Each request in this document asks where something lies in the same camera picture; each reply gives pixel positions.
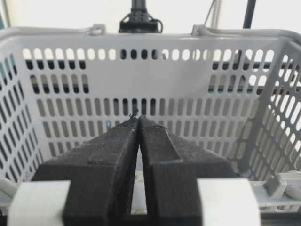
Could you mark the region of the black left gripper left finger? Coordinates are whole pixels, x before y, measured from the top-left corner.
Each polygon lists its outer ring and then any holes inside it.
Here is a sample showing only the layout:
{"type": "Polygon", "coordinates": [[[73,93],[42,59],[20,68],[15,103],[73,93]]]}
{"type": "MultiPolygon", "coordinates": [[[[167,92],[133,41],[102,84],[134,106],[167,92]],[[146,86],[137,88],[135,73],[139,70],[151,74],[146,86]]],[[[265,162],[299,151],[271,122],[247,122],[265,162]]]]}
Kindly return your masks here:
{"type": "Polygon", "coordinates": [[[38,167],[33,181],[71,182],[64,224],[109,224],[131,213],[138,129],[129,119],[38,167]]]}

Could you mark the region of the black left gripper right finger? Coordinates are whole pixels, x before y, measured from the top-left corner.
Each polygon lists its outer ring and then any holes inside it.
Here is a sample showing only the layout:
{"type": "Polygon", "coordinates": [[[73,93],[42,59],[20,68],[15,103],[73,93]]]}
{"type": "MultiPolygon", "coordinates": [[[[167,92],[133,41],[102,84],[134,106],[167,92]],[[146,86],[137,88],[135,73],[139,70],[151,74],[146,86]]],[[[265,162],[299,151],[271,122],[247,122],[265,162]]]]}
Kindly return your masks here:
{"type": "Polygon", "coordinates": [[[145,116],[138,135],[151,222],[201,223],[197,179],[236,178],[230,162],[145,116]]]}

